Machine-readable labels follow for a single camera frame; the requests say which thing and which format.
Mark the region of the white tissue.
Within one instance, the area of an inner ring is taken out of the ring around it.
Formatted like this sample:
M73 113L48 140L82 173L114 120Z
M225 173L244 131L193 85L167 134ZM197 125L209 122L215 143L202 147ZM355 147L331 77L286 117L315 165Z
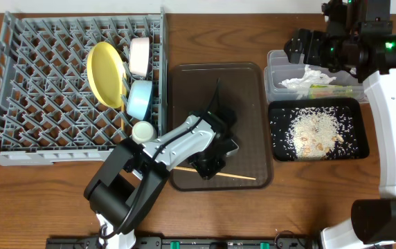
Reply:
M327 74L311 69L309 65L306 65L305 73L301 78L283 80L280 82L280 85L287 89L308 89L314 84L328 85L335 79L336 77L330 77Z

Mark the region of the wooden chopstick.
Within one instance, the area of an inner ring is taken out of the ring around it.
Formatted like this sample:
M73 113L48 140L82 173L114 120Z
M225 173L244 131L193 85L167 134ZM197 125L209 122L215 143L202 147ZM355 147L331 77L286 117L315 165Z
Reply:
M124 95L124 96L126 96L126 92L127 92L127 90L126 90L126 88L122 85L122 89L121 89L121 97ZM121 114L125 114L125 102L124 102L124 100L123 99L121 99L122 100L122 103L121 103L121 107L120 107L120 113ZM121 118L121 121L120 121L120 128L121 128L121 130L125 133L125 121Z
M189 168L189 167L177 166L174 169L175 170L185 171L185 172L198 173L198 171L196 169ZM255 181L256 180L256 178L250 177L250 176L242 176L242 175L236 175L236 174L227 174L227 173L221 173L221 172L216 173L216 176L223 176L223 177L228 177L228 178L238 178L238 179L244 179L244 180L249 180L249 181Z

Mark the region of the green wrapper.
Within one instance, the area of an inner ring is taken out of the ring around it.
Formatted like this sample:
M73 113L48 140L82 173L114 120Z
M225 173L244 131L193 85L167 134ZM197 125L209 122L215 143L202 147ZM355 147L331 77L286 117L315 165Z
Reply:
M313 84L310 86L308 91L309 99L336 98L336 97L351 98L352 96L353 96L353 90L350 86Z

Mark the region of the white cup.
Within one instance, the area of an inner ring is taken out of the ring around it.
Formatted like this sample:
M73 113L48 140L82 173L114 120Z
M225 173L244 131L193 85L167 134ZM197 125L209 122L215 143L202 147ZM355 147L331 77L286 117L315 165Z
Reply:
M151 141L155 138L157 138L157 132L149 122L139 121L132 128L132 140L137 144Z

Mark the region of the light blue bowl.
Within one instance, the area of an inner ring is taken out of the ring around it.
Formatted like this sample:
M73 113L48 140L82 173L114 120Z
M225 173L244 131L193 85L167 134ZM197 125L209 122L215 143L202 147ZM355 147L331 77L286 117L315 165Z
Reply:
M127 115L144 120L148 116L152 100L152 81L136 80L131 87L126 106Z

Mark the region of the pink bowl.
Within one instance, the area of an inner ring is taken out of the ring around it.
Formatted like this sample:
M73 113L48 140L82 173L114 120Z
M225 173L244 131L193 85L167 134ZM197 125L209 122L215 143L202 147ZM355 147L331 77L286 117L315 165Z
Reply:
M149 66L150 38L139 37L131 40L129 50L129 70L132 74L145 77Z

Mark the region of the yellow plate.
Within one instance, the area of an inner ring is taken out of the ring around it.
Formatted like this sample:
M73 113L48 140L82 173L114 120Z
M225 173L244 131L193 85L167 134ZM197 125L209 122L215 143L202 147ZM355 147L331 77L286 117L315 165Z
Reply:
M97 43L87 56L87 77L96 99L109 108L123 105L121 95L127 90L123 86L125 69L118 51L109 43Z

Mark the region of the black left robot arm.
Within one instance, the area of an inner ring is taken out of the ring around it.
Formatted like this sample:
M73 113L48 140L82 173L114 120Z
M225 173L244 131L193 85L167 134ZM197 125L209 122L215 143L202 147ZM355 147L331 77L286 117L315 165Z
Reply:
M137 143L119 142L84 190L100 220L99 248L132 248L134 231L152 209L171 171L187 161L204 179L225 167L236 153L233 110L193 112L171 132Z

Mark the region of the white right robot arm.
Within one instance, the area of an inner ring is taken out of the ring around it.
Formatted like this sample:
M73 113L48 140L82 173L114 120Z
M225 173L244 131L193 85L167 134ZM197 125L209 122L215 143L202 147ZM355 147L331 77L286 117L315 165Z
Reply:
M345 71L363 84L380 157L378 199L357 200L348 220L321 231L318 245L371 248L396 243L396 34L390 1L330 0L325 31L298 29L285 44L291 63Z

